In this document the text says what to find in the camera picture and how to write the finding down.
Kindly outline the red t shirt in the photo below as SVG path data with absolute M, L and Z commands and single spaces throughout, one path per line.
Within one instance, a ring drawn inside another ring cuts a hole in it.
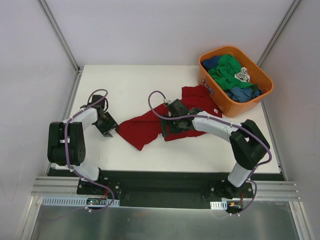
M 199 108 L 215 117 L 222 117 L 222 111 L 211 99 L 209 91 L 202 85 L 183 87 L 181 97 L 181 102 L 189 110 Z M 122 122 L 117 133 L 138 151 L 141 151 L 145 145 L 162 134 L 162 127 L 160 119 L 152 111 L 148 111 L 141 116 Z

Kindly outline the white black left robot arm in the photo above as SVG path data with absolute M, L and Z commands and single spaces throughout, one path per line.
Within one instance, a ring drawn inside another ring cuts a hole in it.
M 106 183 L 101 179 L 101 170 L 87 160 L 85 130 L 95 126 L 105 138 L 119 125 L 108 112 L 109 103 L 105 96 L 93 94 L 79 112 L 64 121 L 52 122 L 48 130 L 47 159 L 50 163 L 67 167 L 88 182 L 88 188 L 99 195 L 105 191 Z

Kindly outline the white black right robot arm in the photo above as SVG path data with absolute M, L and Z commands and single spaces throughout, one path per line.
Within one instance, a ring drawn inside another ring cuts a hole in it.
M 188 109 L 179 99 L 167 101 L 164 106 L 168 110 L 168 116 L 160 119 L 173 128 L 172 134 L 194 130 L 230 143 L 236 161 L 225 184 L 225 192 L 230 197 L 234 198 L 242 193 L 243 184 L 251 177 L 265 155 L 272 156 L 268 141 L 256 123 L 250 119 L 233 123 L 197 107 Z

